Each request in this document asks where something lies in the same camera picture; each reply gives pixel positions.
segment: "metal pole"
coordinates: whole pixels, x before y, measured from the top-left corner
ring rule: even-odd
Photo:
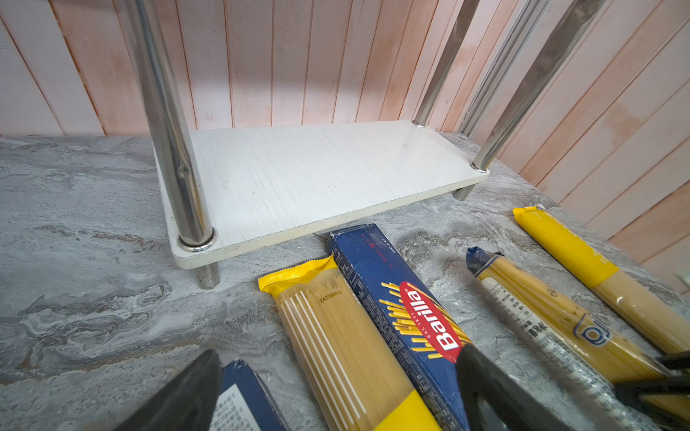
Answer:
[[[525,74],[511,101],[508,102],[508,106],[498,119],[486,143],[472,162],[471,166],[474,170],[486,172],[493,158],[508,141],[511,133],[580,40],[592,22],[594,14],[605,2],[606,0],[573,1],[551,32],[549,39]],[[458,189],[453,193],[453,196],[463,201],[472,188],[474,186]]]
[[[429,87],[424,93],[424,98],[417,111],[417,115],[415,115],[415,119],[412,120],[412,122],[419,127],[426,126],[426,122],[429,120],[431,109],[434,103],[436,103],[439,93],[441,93],[441,88],[446,81],[448,73],[451,71],[451,66],[453,65],[457,51],[460,50],[462,41],[465,39],[467,29],[470,26],[470,22],[472,22],[478,3],[479,0],[465,0],[460,7],[455,25],[451,30],[451,35],[448,37],[446,46],[443,48],[436,70],[434,70],[431,76]]]
[[[198,182],[191,138],[160,23],[149,0],[126,0],[126,9],[130,20],[126,27],[130,33],[139,89],[144,98],[158,166],[177,223],[179,244],[191,252],[201,251],[210,246],[216,234]],[[201,277],[199,280],[208,287],[208,282]]]

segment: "red oval logo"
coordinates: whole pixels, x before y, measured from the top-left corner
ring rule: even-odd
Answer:
[[[400,284],[400,296],[405,310],[426,342],[444,358],[455,363],[462,349],[462,342],[434,301],[407,281]]]

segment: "gray marble surface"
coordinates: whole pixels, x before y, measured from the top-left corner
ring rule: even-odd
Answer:
[[[446,134],[468,153],[475,144]],[[514,222],[541,204],[686,318],[676,293],[494,162],[465,202],[445,194],[374,222],[490,359],[576,430],[615,429],[480,294],[464,253],[503,253],[653,349]],[[257,277],[324,256],[315,235],[219,264],[200,290],[176,267],[151,144],[135,137],[0,138],[0,429],[109,430],[203,349],[243,358],[294,430],[325,429]]]

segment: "white wooden board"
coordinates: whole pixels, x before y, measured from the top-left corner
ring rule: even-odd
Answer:
[[[187,252],[159,177],[175,261],[192,269],[479,183],[470,156],[410,121],[192,131],[216,242]]]

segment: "barilla logo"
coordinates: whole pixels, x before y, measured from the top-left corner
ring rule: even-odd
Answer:
[[[584,322],[584,319],[587,316],[592,318],[591,323]],[[611,330],[604,324],[604,322],[589,313],[586,313],[584,316],[582,316],[578,324],[575,326],[575,329],[573,329],[573,334],[575,335],[575,338],[582,337],[589,343],[592,343],[596,346],[602,346],[608,343],[613,335]]]
[[[427,343],[444,358],[455,363],[462,349],[462,342],[441,310],[431,298],[407,281],[400,284],[400,296],[405,310]]]

